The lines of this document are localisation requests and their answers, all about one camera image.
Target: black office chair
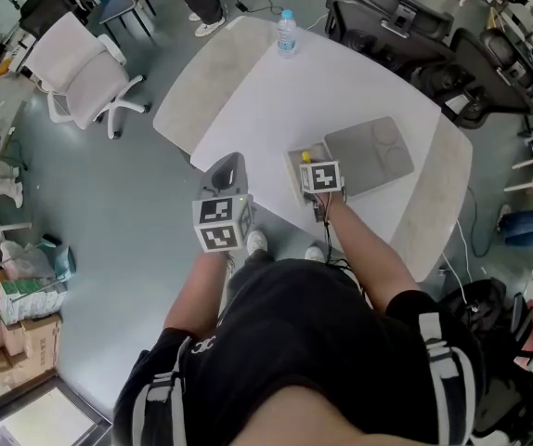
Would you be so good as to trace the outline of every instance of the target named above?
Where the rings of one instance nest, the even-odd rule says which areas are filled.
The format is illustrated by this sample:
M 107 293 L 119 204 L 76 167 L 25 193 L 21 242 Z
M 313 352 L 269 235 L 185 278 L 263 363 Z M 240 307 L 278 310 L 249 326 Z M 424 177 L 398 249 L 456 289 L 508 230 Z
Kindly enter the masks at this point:
M 500 62 L 501 70 L 522 86 L 533 98 L 533 55 L 523 47 L 513 44 L 497 29 L 485 30 L 479 35 L 481 43 Z
M 66 0 L 27 0 L 20 10 L 19 26 L 39 40 L 54 23 L 72 10 Z
M 452 51 L 441 42 L 410 29 L 402 18 L 358 0 L 327 0 L 326 33 L 330 39 L 410 79 L 417 68 L 444 65 L 453 60 Z
M 423 69 L 417 86 L 455 125 L 477 129 L 493 112 L 533 114 L 525 89 L 472 33 L 457 30 L 450 49 L 453 63 Z
M 437 13 L 415 0 L 359 0 L 383 12 L 390 27 L 402 27 L 401 32 L 418 32 L 442 40 L 450 34 L 454 17 Z

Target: office chair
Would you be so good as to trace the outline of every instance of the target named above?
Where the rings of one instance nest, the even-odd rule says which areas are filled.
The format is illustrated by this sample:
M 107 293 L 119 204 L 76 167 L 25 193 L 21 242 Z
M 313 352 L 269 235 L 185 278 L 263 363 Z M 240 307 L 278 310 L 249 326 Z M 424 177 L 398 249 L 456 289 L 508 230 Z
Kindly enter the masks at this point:
M 157 16 L 157 14 L 155 13 L 155 9 L 151 6 L 150 1 L 145 0 L 145 2 L 147 3 L 149 10 L 151 10 L 151 13 Z M 143 20 L 138 16 L 137 11 L 135 10 L 137 4 L 138 0 L 110 0 L 103 7 L 103 10 L 101 11 L 101 16 L 99 17 L 99 24 L 105 25 L 106 30 L 116 43 L 118 43 L 118 41 L 111 32 L 111 29 L 108 26 L 108 22 L 114 19 L 119 19 L 120 23 L 124 26 L 124 28 L 126 28 L 126 24 L 124 23 L 122 16 L 129 12 L 133 13 L 136 18 L 136 21 L 138 21 L 138 24 L 141 26 L 143 31 L 147 34 L 149 38 L 151 38 L 151 33 L 149 32 L 149 30 L 145 26 L 145 23 L 143 23 Z
M 383 12 L 391 26 L 399 26 L 404 20 L 403 32 L 418 32 L 433 40 L 442 40 L 450 34 L 454 17 L 449 13 L 437 13 L 415 0 L 360 0 Z
M 457 30 L 450 49 L 455 60 L 423 69 L 418 87 L 455 125 L 477 129 L 493 112 L 533 114 L 533 102 L 525 89 L 504 73 L 502 61 L 472 33 Z
M 527 48 L 514 45 L 497 29 L 485 30 L 479 35 L 479 40 L 500 62 L 501 70 L 533 98 L 533 55 L 526 51 Z
M 417 68 L 443 65 L 454 55 L 444 44 L 412 31 L 412 21 L 358 0 L 327 0 L 330 39 L 382 64 L 404 79 Z
M 43 82 L 52 121 L 74 121 L 79 128 L 87 129 L 107 111 L 108 137 L 118 138 L 120 132 L 115 127 L 118 108 L 150 110 L 150 104 L 142 106 L 123 100 L 133 85 L 145 80 L 137 76 L 129 81 L 123 68 L 125 63 L 124 55 L 107 35 L 96 38 L 68 13 L 35 45 L 25 66 Z M 58 113 L 56 94 L 66 97 L 69 114 Z
M 73 8 L 65 0 L 27 0 L 20 10 L 19 26 L 38 40 Z

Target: white table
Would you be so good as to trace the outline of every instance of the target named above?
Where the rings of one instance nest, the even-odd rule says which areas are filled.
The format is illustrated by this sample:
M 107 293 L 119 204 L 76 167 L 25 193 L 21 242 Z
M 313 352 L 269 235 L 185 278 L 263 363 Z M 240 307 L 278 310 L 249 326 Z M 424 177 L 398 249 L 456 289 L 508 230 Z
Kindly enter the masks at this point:
M 273 46 L 275 36 L 275 25 L 267 21 L 241 17 L 230 23 L 181 73 L 154 127 L 191 153 L 201 170 L 241 152 L 254 199 L 322 239 L 322 225 L 293 196 L 284 152 L 392 116 L 415 171 L 349 204 L 422 281 L 461 210 L 470 142 L 432 101 L 370 59 L 301 31 L 298 54 L 285 60 Z

